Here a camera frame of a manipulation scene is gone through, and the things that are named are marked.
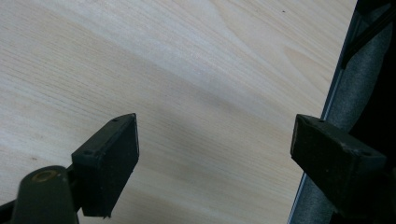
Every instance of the rectangular black block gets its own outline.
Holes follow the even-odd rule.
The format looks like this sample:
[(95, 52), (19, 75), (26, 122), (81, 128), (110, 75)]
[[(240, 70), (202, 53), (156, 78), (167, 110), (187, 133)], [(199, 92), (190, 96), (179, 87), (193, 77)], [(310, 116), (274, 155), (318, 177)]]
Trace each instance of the rectangular black block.
[(135, 114), (109, 121), (72, 154), (84, 216), (111, 216), (138, 158)]
[(364, 217), (386, 157), (330, 123), (297, 115), (290, 150), (344, 217)]

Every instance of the light wood surface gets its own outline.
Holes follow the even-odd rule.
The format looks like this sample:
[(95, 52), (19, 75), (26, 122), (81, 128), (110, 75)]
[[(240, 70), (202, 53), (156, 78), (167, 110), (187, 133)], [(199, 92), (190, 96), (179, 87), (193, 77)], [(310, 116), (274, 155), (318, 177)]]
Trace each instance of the light wood surface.
[(0, 203), (110, 119), (140, 161), (113, 218), (286, 223), (356, 0), (0, 1)]

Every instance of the wooden table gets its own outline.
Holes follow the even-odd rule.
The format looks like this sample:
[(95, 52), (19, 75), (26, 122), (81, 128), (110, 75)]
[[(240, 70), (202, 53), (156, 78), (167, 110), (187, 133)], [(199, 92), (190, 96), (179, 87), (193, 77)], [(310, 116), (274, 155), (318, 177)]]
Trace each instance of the wooden table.
[(320, 115), (355, 4), (1, 1), (0, 203), (136, 113), (113, 218), (81, 223), (286, 223), (294, 117)]

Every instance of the wood grain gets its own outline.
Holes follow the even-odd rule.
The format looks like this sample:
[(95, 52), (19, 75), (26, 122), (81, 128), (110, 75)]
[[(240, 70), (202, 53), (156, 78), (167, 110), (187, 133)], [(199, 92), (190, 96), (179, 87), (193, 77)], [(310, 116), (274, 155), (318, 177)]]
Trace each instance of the wood grain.
[(136, 113), (111, 219), (286, 223), (296, 113), (319, 116), (356, 0), (0, 2), (0, 203)]

